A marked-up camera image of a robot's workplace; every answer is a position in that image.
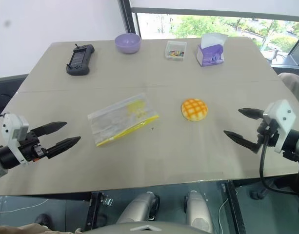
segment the handheld screen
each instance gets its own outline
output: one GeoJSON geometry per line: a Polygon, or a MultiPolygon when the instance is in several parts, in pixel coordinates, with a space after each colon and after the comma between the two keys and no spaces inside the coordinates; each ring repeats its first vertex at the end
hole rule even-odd
{"type": "Polygon", "coordinates": [[[80,50],[80,51],[75,52],[73,54],[72,58],[71,58],[70,65],[72,66],[72,65],[82,63],[85,51],[86,50],[84,49],[84,50],[80,50]]]}

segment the purple tissue box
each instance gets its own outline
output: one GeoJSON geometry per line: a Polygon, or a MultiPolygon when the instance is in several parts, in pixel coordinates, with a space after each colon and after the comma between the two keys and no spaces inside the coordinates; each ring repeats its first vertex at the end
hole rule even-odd
{"type": "Polygon", "coordinates": [[[223,46],[213,45],[202,49],[201,45],[198,45],[196,57],[201,66],[211,66],[223,63],[223,46]]]}

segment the small plastic box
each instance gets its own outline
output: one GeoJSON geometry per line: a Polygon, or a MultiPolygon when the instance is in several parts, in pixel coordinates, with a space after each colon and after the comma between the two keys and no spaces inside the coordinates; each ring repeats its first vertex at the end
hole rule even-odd
{"type": "Polygon", "coordinates": [[[164,52],[165,57],[170,60],[183,61],[185,58],[185,53],[186,53],[186,45],[187,45],[187,42],[184,42],[184,41],[169,40],[165,47],[165,52],[164,52]],[[183,53],[178,56],[174,56],[174,55],[172,56],[172,55],[170,55],[170,52],[172,52],[172,51],[175,51],[175,52],[180,51],[183,53]]]}

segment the white tissue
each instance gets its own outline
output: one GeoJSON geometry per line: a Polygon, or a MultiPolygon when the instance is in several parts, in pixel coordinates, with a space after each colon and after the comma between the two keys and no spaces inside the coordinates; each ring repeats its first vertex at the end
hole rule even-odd
{"type": "Polygon", "coordinates": [[[227,35],[221,33],[207,33],[201,38],[201,48],[206,48],[213,45],[224,45],[227,35]]]}

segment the black handheld device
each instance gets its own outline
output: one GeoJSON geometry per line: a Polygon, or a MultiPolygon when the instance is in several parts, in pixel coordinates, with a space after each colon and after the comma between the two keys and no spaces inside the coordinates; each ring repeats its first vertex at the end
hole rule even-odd
{"type": "Polygon", "coordinates": [[[78,46],[73,50],[70,62],[66,66],[66,71],[72,76],[87,75],[90,71],[89,62],[91,54],[94,52],[93,45],[78,46]]]}

